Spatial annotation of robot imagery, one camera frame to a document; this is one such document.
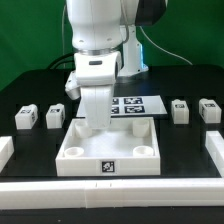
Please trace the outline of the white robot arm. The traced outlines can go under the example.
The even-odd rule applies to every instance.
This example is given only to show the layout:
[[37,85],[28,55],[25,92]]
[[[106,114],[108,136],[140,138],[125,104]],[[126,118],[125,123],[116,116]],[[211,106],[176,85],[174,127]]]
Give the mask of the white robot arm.
[[148,70],[136,29],[155,24],[167,5],[168,0],[66,0],[75,70],[65,91],[84,104],[89,127],[109,126],[117,80]]

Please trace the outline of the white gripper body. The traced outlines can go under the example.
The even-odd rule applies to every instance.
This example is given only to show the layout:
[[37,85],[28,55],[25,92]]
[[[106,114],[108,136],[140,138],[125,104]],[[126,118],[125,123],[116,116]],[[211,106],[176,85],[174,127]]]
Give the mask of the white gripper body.
[[113,85],[81,88],[81,102],[84,105],[85,118],[92,129],[104,129],[109,126],[113,94]]

